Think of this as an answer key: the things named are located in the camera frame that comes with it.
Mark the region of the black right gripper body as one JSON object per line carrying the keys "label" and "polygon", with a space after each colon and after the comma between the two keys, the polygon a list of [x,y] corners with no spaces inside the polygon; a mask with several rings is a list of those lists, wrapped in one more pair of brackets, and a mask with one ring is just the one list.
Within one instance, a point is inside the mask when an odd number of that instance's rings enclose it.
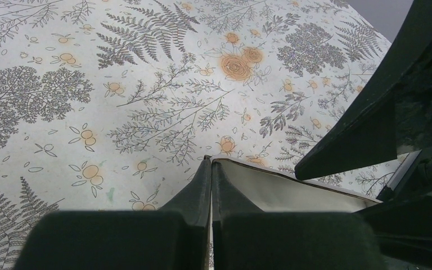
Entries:
{"label": "black right gripper body", "polygon": [[380,203],[360,211],[381,252],[432,268],[432,48],[398,75],[381,70],[364,90],[388,133],[370,140],[386,147],[376,161],[407,154],[406,163],[379,194]]}

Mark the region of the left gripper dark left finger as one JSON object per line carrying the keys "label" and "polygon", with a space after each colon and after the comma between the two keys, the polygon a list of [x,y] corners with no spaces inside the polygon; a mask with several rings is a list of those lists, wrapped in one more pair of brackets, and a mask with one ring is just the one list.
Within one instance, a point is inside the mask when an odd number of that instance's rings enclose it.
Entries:
{"label": "left gripper dark left finger", "polygon": [[32,229],[15,269],[206,269],[211,161],[158,210],[56,211]]}

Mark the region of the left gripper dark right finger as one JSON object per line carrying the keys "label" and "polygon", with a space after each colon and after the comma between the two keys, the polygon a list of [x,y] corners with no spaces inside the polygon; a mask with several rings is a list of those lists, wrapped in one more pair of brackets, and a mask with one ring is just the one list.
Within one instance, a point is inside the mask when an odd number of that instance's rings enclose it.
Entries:
{"label": "left gripper dark right finger", "polygon": [[371,227],[340,212],[264,212],[211,166],[215,269],[383,269]]}

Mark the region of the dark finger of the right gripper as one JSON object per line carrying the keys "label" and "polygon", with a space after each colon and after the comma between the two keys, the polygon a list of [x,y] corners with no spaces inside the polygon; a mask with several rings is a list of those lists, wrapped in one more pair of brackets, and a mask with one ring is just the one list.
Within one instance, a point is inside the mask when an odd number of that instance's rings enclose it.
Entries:
{"label": "dark finger of the right gripper", "polygon": [[307,180],[432,146],[432,1],[414,1],[362,92],[295,166]]}

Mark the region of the white cardboard paper box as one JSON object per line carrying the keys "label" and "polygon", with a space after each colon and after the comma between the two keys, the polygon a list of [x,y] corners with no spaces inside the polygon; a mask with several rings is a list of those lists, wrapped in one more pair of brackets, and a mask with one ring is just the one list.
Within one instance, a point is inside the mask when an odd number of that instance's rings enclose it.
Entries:
{"label": "white cardboard paper box", "polygon": [[233,217],[282,223],[359,223],[359,213],[379,200],[228,157],[205,157],[214,220]]}

